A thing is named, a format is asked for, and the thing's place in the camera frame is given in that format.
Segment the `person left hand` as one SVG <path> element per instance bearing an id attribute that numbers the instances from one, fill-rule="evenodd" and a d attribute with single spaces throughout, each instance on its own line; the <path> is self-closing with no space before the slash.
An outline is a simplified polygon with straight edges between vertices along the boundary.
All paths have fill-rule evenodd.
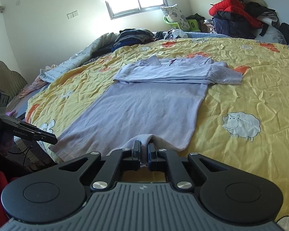
<path id="1" fill-rule="evenodd" d="M 7 156 L 13 146 L 13 135 L 5 133 L 0 137 L 0 154 Z"/>

